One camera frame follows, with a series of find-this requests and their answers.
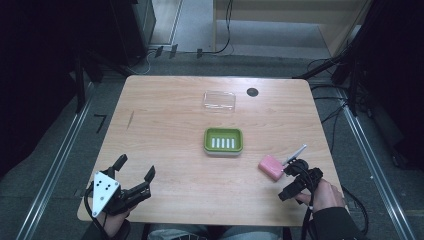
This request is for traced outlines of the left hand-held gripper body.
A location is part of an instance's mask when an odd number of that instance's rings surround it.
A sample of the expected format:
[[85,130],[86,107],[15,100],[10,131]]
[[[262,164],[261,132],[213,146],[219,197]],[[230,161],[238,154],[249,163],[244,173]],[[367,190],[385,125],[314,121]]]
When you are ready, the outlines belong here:
[[109,215],[124,213],[151,197],[150,183],[145,180],[131,189],[122,189],[118,181],[100,171],[94,174],[90,192],[93,193],[92,207],[87,212],[93,218],[101,212]]

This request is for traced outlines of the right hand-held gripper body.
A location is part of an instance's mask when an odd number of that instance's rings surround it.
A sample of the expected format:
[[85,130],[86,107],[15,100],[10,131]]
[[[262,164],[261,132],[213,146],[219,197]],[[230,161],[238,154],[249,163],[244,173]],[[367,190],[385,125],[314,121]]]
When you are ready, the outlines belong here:
[[287,159],[282,162],[282,165],[285,168],[288,164],[294,164],[294,169],[296,170],[297,175],[293,176],[293,182],[301,185],[302,191],[307,189],[312,194],[323,177],[323,172],[319,168],[310,169],[308,163],[299,158],[300,154],[306,149],[306,147],[307,145],[303,144],[292,155],[288,156]]

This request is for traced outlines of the person's right hand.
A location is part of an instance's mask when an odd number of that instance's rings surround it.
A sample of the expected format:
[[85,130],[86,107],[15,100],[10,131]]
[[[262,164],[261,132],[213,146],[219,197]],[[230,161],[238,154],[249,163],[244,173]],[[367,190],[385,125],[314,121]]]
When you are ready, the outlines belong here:
[[295,199],[309,205],[313,213],[327,208],[345,207],[342,193],[336,186],[324,179],[320,180],[314,193],[299,193],[295,196]]

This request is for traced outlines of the green soap dish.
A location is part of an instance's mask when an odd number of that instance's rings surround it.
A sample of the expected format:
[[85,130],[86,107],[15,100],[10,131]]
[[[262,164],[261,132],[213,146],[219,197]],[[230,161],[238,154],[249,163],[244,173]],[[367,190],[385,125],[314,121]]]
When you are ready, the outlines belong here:
[[238,156],[243,151],[243,133],[237,128],[208,128],[204,151],[211,156]]

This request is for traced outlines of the pink soap bar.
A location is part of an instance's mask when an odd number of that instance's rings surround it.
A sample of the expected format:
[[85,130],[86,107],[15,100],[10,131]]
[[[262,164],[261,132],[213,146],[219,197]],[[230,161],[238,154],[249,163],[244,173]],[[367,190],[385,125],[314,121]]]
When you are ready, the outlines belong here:
[[274,181],[278,181],[284,173],[284,166],[271,155],[266,155],[258,168]]

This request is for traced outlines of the person's legs in jeans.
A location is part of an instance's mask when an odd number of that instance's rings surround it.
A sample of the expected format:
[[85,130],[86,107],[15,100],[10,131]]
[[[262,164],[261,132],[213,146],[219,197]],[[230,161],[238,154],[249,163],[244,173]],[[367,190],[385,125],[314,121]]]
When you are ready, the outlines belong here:
[[281,227],[152,224],[147,240],[282,240]]

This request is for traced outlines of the dark cabinet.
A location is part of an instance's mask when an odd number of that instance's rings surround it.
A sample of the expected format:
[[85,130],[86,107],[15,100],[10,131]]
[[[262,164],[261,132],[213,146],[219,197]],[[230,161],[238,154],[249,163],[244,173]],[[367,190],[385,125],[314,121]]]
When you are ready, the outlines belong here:
[[121,62],[147,56],[156,25],[152,0],[110,0],[117,26]]

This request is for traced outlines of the light wooden shelf unit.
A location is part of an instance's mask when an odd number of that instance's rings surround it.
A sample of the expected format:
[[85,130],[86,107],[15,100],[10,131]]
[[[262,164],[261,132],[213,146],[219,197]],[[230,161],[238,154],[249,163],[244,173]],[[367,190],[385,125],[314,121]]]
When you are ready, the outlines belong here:
[[318,24],[332,57],[347,45],[373,0],[232,0],[232,19]]

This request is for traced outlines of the metal floor rail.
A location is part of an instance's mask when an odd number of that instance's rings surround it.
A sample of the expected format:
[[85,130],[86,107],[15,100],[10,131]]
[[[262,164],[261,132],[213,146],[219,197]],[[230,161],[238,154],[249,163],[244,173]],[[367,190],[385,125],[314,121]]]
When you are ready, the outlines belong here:
[[395,196],[395,193],[379,164],[378,158],[376,157],[364,130],[362,129],[359,119],[351,113],[348,107],[345,107],[343,112],[399,239],[417,240],[405,212]]
[[75,114],[71,125],[67,130],[64,140],[61,142],[60,148],[52,162],[52,165],[34,198],[26,218],[17,234],[15,240],[32,240],[35,230],[44,214],[47,204],[53,194],[54,188],[63,171],[68,156],[73,148],[74,142],[80,132],[80,129],[86,119],[87,113],[91,107],[93,95],[96,86],[94,83],[89,83],[86,89],[86,102],[81,110]]

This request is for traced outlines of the person's left hand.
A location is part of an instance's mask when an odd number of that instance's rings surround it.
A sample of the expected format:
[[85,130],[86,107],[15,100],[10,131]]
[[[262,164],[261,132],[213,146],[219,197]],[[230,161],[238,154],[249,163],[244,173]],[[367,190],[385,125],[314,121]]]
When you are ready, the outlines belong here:
[[97,220],[99,221],[106,235],[108,235],[109,237],[113,237],[120,229],[122,223],[127,220],[127,217],[134,209],[135,207],[132,207],[126,212],[117,215],[109,215],[105,212],[102,212],[97,216]]

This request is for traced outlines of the black metal stand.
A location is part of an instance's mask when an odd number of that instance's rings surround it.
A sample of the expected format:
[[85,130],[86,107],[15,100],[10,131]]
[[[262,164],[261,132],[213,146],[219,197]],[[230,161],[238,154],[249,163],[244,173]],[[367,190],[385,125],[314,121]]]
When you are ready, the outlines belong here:
[[116,73],[128,77],[131,75],[129,70],[124,69],[118,64],[113,63],[107,58],[101,56],[92,50],[74,50],[75,62],[75,83],[76,83],[76,96],[77,108],[76,112],[80,113],[87,102],[85,79],[87,75],[91,82],[100,82],[103,78],[103,72],[99,65],[105,65],[115,71]]
[[335,85],[341,85],[346,80],[349,81],[347,105],[350,112],[354,116],[357,116],[356,95],[360,76],[362,75],[358,51],[360,50],[363,40],[363,32],[359,30],[353,40],[348,43],[337,56],[327,59],[312,70],[308,70],[306,73],[294,76],[294,79],[307,80],[335,66],[336,70],[331,75],[331,81]]

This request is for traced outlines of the clear plastic lid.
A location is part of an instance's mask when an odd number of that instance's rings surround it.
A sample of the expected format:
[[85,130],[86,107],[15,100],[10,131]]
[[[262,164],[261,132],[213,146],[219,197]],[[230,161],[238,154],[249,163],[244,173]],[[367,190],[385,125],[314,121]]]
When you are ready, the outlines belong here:
[[233,112],[236,95],[232,92],[208,90],[204,93],[202,105],[210,111]]

